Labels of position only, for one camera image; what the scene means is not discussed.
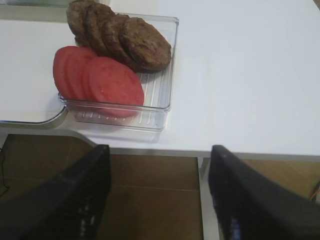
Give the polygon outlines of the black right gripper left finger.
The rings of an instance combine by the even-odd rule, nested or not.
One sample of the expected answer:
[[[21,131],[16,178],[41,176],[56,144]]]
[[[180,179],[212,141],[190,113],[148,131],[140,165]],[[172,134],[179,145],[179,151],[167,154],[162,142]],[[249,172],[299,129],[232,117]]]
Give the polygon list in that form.
[[[110,149],[97,145],[41,185],[0,204],[2,240],[94,240],[111,190]]]

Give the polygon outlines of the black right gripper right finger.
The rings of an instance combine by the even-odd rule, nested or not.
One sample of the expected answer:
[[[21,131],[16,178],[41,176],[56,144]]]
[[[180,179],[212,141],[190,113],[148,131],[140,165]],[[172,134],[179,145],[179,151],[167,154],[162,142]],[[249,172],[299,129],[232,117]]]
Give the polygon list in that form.
[[[318,240],[320,206],[261,175],[222,145],[211,149],[208,185],[226,240]]]

